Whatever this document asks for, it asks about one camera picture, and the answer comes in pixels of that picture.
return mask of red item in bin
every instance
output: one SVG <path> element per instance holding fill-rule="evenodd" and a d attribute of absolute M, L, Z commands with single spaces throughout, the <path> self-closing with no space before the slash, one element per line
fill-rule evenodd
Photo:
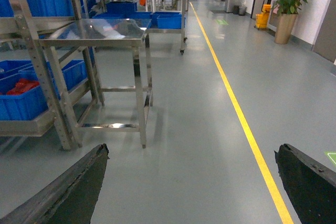
<path fill-rule="evenodd" d="M 9 90 L 6 94 L 8 95 L 19 95 L 23 94 L 34 87 L 39 86 L 40 83 L 38 81 L 29 81 L 27 79 L 21 78 L 16 84 L 15 87 Z"/>

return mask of potted plant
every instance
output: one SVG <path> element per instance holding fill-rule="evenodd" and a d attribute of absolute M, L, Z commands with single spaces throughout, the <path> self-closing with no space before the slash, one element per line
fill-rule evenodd
<path fill-rule="evenodd" d="M 275 43 L 287 44 L 293 30 L 295 20 L 298 16 L 298 10 L 301 10 L 301 0 L 276 0 L 272 9 L 278 9 L 280 16 L 279 24 L 275 34 Z"/>

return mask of yellow floor line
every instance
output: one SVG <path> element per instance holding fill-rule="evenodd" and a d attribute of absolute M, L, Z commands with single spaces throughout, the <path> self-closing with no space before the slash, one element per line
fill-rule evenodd
<path fill-rule="evenodd" d="M 249 145 L 250 145 L 250 147 L 252 149 L 254 157 L 256 158 L 257 164 L 258 164 L 259 169 L 260 169 L 260 171 L 261 171 L 261 173 L 262 173 L 262 175 L 264 177 L 264 180 L 265 180 L 267 188 L 268 188 L 268 190 L 269 190 L 269 192 L 271 194 L 271 197 L 272 197 L 272 199 L 274 201 L 274 204 L 275 204 L 275 206 L 276 206 L 276 208 L 277 208 L 277 210 L 279 212 L 279 216 L 280 216 L 280 218 L 282 220 L 282 223 L 284 223 L 284 224 L 293 224 L 294 222 L 293 222 L 293 220 L 292 220 L 292 218 L 290 216 L 290 213 L 289 213 L 289 211 L 288 211 L 288 209 L 287 209 L 287 207 L 285 205 L 285 202 L 284 202 L 284 200 L 283 200 L 283 198 L 282 198 L 282 196 L 281 196 L 281 194 L 279 192 L 279 189 L 278 189 L 277 185 L 275 184 L 275 181 L 274 181 L 274 179 L 272 177 L 272 174 L 271 174 L 271 172 L 268 169 L 268 166 L 267 166 L 267 164 L 265 162 L 265 159 L 264 159 L 263 155 L 261 154 L 259 146 L 258 146 L 258 144 L 257 144 L 257 142 L 256 142 L 256 140 L 255 140 L 255 138 L 253 136 L 253 133 L 252 133 L 252 131 L 251 131 L 251 129 L 250 129 L 250 127 L 249 127 L 246 119 L 245 119 L 243 111 L 240 108 L 240 105 L 239 105 L 239 103 L 238 103 L 238 101 L 236 99 L 236 96 L 235 96 L 235 94 L 234 94 L 234 92 L 233 92 L 233 90 L 232 90 L 232 88 L 230 86 L 230 83 L 229 83 L 229 81 L 226 78 L 226 75 L 225 75 L 225 73 L 223 71 L 223 68 L 221 67 L 221 64 L 218 61 L 218 58 L 217 58 L 216 53 L 214 51 L 214 48 L 212 47 L 212 45 L 210 43 L 210 40 L 209 40 L 209 38 L 208 38 L 205 30 L 204 30 L 204 27 L 203 27 L 203 25 L 202 25 L 202 23 L 201 23 L 198 15 L 197 15 L 197 13 L 196 13 L 196 10 L 195 10 L 193 4 L 190 3 L 190 5 L 191 5 L 191 7 L 192 7 L 192 9 L 194 11 L 194 14 L 195 14 L 196 19 L 198 21 L 198 24 L 199 24 L 199 26 L 200 26 L 200 28 L 202 30 L 204 38 L 205 38 L 205 40 L 206 40 L 206 42 L 207 42 L 207 44 L 209 46 L 210 52 L 211 52 L 211 54 L 212 54 L 212 56 L 213 56 L 213 58 L 215 60 L 216 66 L 217 66 L 218 71 L 219 71 L 219 73 L 220 73 L 220 75 L 222 77 L 222 80 L 224 82 L 225 88 L 226 88 L 226 90 L 227 90 L 227 92 L 228 92 L 228 94 L 230 96 L 230 99 L 232 101 L 233 107 L 236 110 L 236 113 L 237 113 L 237 116 L 238 116 L 239 121 L 241 123 L 241 126 L 243 127 L 243 130 L 244 130 L 245 135 L 247 137 L 248 143 L 249 143 Z"/>

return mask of gray floor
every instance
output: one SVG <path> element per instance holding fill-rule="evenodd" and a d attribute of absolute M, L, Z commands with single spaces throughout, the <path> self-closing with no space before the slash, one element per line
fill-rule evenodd
<path fill-rule="evenodd" d="M 213 14 L 217 0 L 193 2 L 294 223 L 274 151 L 289 143 L 327 167 L 336 151 L 333 64 L 295 44 L 277 45 L 248 17 Z M 229 25 L 215 20 L 225 19 Z M 85 133 L 83 148 L 60 151 L 55 131 L 0 138 L 0 217 L 44 188 L 100 143 L 110 160 L 92 222 L 282 223 L 192 9 L 187 49 L 178 35 L 151 36 L 154 107 L 148 146 L 136 133 Z M 1 59 L 26 58 L 26 52 Z M 131 55 L 97 53 L 102 82 L 132 84 Z M 77 108 L 89 101 L 84 97 Z M 135 95 L 107 95 L 88 120 L 134 120 Z"/>

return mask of blue bin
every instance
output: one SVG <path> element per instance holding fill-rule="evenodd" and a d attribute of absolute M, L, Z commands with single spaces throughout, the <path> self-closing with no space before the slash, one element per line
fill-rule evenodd
<path fill-rule="evenodd" d="M 0 79 L 19 72 L 20 69 L 30 67 L 30 60 L 4 60 L 0 61 Z"/>
<path fill-rule="evenodd" d="M 19 73 L 22 76 L 31 76 L 37 79 L 36 73 L 33 67 L 21 69 Z M 64 68 L 62 68 L 62 73 L 67 85 L 67 89 L 70 90 L 82 80 L 87 77 L 85 63 L 83 60 L 72 60 Z"/>
<path fill-rule="evenodd" d="M 71 0 L 27 0 L 34 17 L 73 16 Z"/>
<path fill-rule="evenodd" d="M 107 12 L 111 14 L 127 14 L 127 13 L 135 13 L 138 9 L 136 2 L 109 2 L 106 5 Z"/>
<path fill-rule="evenodd" d="M 181 15 L 160 15 L 157 24 L 159 29 L 181 29 Z"/>
<path fill-rule="evenodd" d="M 98 14 L 96 16 L 93 16 L 92 18 L 122 19 L 122 18 L 125 18 L 125 14 L 102 13 L 102 14 Z"/>
<path fill-rule="evenodd" d="M 0 92 L 3 94 L 0 95 L 0 121 L 32 120 L 48 108 L 40 86 L 21 95 L 5 95 L 20 78 L 36 80 L 19 73 L 0 80 Z"/>
<path fill-rule="evenodd" d="M 127 18 L 137 19 L 137 18 L 145 18 L 151 19 L 152 13 L 151 12 L 135 12 L 127 14 Z"/>
<path fill-rule="evenodd" d="M 168 15 L 168 16 L 179 16 L 181 19 L 181 13 L 177 13 L 177 12 L 155 12 L 152 14 L 152 26 L 157 26 L 158 21 L 157 21 L 157 17 L 159 16 L 164 16 L 164 15 Z"/>
<path fill-rule="evenodd" d="M 9 0 L 0 0 L 0 17 L 13 17 L 14 13 Z"/>

